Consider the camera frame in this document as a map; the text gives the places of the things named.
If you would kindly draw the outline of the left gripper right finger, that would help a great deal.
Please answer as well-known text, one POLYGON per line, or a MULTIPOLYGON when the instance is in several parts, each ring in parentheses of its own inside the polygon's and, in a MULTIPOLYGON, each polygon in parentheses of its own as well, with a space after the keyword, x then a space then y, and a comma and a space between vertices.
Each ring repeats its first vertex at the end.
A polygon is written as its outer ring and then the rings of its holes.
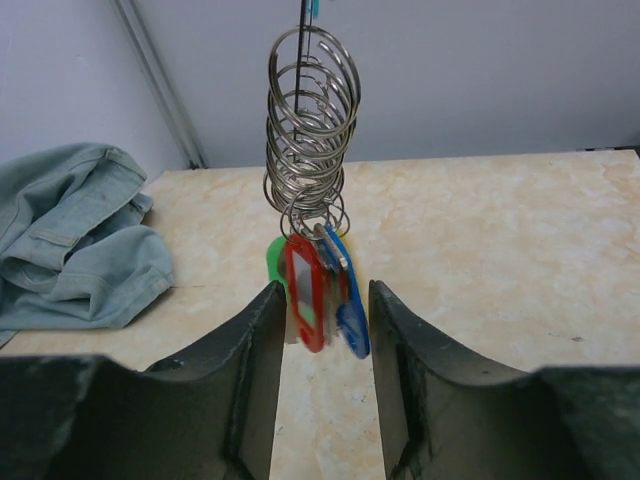
POLYGON ((369 285, 389 479, 635 479, 639 370, 527 373, 484 357, 369 285))

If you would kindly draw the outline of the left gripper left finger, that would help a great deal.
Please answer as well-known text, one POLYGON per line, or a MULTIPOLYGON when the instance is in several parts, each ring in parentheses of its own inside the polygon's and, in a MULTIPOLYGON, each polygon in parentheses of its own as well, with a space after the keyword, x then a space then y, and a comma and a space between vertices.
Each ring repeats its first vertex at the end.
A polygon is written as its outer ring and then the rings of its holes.
POLYGON ((102 355, 1 360, 5 479, 265 479, 286 300, 241 312, 144 371, 102 355))

